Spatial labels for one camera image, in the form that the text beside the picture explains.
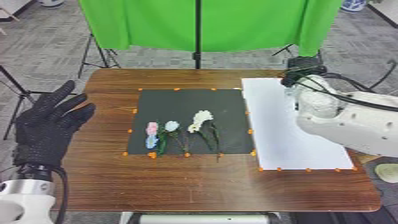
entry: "white flower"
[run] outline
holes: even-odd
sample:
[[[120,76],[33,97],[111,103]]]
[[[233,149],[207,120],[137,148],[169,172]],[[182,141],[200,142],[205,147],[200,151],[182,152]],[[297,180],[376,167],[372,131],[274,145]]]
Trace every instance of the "white flower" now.
[[[200,126],[198,124],[193,124],[193,125],[189,126],[189,132],[194,133],[194,132],[198,132],[200,130],[201,130],[201,126]]]
[[[177,121],[169,121],[169,122],[166,123],[166,130],[168,130],[169,132],[177,131],[177,130],[178,130],[178,127],[180,127],[180,123],[178,123]]]
[[[214,115],[210,113],[209,110],[200,110],[196,117],[194,117],[194,124],[200,124],[200,126],[203,125],[205,121],[214,120]]]

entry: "hand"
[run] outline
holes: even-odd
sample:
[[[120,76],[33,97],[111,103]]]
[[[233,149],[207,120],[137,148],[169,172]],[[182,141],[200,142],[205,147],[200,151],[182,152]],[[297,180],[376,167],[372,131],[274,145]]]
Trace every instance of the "hand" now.
[[[17,118],[15,165],[34,163],[61,167],[74,134],[97,110],[95,104],[74,110],[88,100],[86,94],[61,103],[74,89],[75,82],[68,81],[58,91],[42,96],[33,109]]]

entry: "wooden table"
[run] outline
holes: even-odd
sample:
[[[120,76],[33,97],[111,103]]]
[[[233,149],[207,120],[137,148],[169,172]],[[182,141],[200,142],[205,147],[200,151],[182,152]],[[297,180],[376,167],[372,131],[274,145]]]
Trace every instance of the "wooden table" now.
[[[95,72],[86,92],[97,116],[79,132],[65,166],[70,210],[97,211],[376,211],[381,207],[361,164],[358,171],[258,171],[257,157],[123,156],[139,88],[235,88],[267,70],[130,70]]]

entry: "white sheet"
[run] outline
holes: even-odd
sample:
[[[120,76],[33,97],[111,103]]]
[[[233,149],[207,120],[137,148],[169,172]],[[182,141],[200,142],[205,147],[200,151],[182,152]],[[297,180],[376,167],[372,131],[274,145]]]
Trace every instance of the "white sheet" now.
[[[283,169],[352,169],[344,146],[308,134],[296,122],[296,99],[281,79],[242,79],[260,167]]]

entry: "green screen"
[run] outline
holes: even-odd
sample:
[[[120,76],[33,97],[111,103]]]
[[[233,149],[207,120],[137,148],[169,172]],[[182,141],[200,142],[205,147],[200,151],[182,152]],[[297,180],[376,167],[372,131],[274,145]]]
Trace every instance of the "green screen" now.
[[[102,48],[196,50],[196,0],[81,0]],[[203,51],[297,44],[315,56],[342,0],[203,0]]]

